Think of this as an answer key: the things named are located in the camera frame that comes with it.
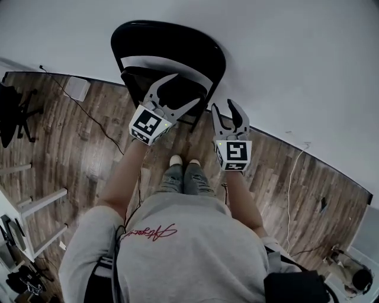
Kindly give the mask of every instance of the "white table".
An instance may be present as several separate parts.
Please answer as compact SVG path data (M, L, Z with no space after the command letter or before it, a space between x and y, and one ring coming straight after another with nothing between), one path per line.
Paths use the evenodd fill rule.
M31 163L27 165L0 169L0 175L19 172L19 171L30 169L30 168L31 168ZM36 211L54 202L55 200L65 196L66 194L67 194L67 189L62 188L52 193L51 195L45 196L44 198L39 199L37 201L33 202L31 198L28 198L26 200L23 200L17 203L9 197L9 195L5 192L4 188L0 185L0 217L3 215L7 215L9 219L13 222L15 222L15 219L18 220L25 234L25 237L23 237L23 239L24 239L25 247L26 247L25 250L22 250L22 248L20 247L18 248L32 262L47 246L49 246L55 239L57 239L61 234L63 234L67 230L68 226L67 224L61 224L44 241L42 241L36 247L33 247L31 243L31 238L30 238L30 233L29 233L27 222L26 222L26 218L29 215L35 213ZM4 230L6 230L5 226L3 225L2 220L0 220L0 225Z

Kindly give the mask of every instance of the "wooden floor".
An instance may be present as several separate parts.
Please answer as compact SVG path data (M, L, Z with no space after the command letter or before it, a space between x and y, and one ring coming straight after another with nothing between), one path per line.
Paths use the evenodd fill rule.
M68 78L56 76L65 86ZM30 110L44 106L44 114L30 119L32 136L16 139L7 149L0 147L0 167L33 163L29 171L0 177L0 183L15 200L28 196L38 199L66 187L65 199L31 216L33 241L44 239L58 222L69 223L69 230L60 237L66 245L74 233L80 214L95 205L98 194L121 159L121 153L107 139L98 125L91 121L50 76L35 73L9 73L7 85L27 93L36 88ZM106 129L109 136L124 150L131 142L128 124L134 105L126 88L92 81L82 106ZM173 154L186 160L197 158L202 163L211 185L224 199L224 175L212 149L211 115L205 113L195 132L190 126L176 125L165 138L148 152L142 169L141 196L154 192ZM245 173L251 194L262 212L268 233L287 248L287 190L290 173L299 150L277 139L252 130L252 161ZM334 244L346 247L352 240L365 211L370 193L341 173L314 157L303 153L293 174L290 205L290 254L319 247L294 258L309 269L325 273L322 259ZM320 213L320 200L327 208ZM64 251L55 241L41 257L59 267ZM57 279L56 269L46 264ZM49 283L51 293L60 293L59 283Z

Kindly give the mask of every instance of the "jeans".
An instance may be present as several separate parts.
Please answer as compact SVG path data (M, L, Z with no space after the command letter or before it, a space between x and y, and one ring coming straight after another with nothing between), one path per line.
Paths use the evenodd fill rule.
M171 166L163 175L157 192L177 192L186 195L200 195L216 197L209 186L207 177L201 166L190 163L183 176L183 167L180 164Z

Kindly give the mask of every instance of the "white shoe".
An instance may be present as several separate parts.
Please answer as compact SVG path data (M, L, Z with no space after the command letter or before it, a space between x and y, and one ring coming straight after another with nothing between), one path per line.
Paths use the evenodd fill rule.
M189 161L189 163L190 163L190 164L191 164L191 163L195 163L195 164L201 166L199 160L196 160L196 159L192 159L191 161Z
M173 166L175 164L183 165L182 158L180 158L178 154L173 155L170 159L170 166Z

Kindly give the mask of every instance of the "white marker cube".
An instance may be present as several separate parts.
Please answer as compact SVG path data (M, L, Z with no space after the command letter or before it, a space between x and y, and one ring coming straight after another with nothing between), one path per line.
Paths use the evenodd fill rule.
M251 160L251 141L216 140L214 148L222 170L243 172Z
M171 126L171 122L139 105L129 123L129 133L145 144L152 145L167 133Z

